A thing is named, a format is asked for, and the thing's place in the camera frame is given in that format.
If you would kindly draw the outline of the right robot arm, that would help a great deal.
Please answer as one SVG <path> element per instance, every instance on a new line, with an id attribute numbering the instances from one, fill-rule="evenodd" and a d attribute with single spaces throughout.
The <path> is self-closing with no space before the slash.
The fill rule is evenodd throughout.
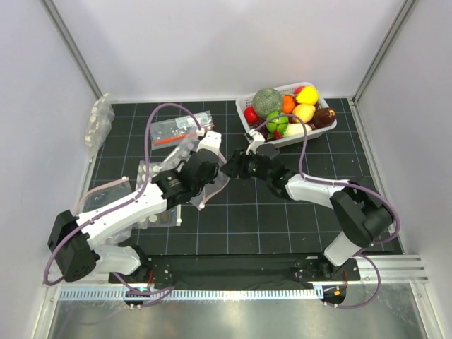
<path id="1" fill-rule="evenodd" d="M 278 198 L 314 203 L 335 213 L 341 233 L 318 262 L 319 273 L 327 280 L 336 279 L 346 261 L 373 244 L 397 220 L 389 202 L 358 181 L 297 174 L 276 151 L 238 150 L 221 171 L 231 179 L 260 179 Z"/>

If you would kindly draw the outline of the pink zipper dotted bag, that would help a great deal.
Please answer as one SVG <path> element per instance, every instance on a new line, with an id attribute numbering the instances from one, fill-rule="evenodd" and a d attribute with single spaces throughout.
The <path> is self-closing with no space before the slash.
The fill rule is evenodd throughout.
<path id="1" fill-rule="evenodd" d="M 185 138 L 160 164 L 160 173 L 173 171 L 180 183 L 189 185 L 193 191 L 187 201 L 203 210 L 207 202 L 220 193 L 228 184 L 229 178 L 220 171 L 226 163 L 219 150 L 221 136 L 209 132 L 203 139 L 195 136 Z"/>

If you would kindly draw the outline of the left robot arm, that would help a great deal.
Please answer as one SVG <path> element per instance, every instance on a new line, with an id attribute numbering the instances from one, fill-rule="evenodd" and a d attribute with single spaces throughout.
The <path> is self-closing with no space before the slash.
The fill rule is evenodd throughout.
<path id="1" fill-rule="evenodd" d="M 56 216 L 47 241 L 51 256 L 44 269 L 44 283 L 52 286 L 50 268 L 56 264 L 61 280 L 72 283 L 94 270 L 120 273 L 135 283 L 149 276 L 149 264 L 137 247 L 117 247 L 105 240 L 135 222 L 188 203 L 214 184 L 224 157 L 219 151 L 192 152 L 174 169 L 146 180 L 140 191 L 97 210 L 73 215 L 65 210 Z"/>

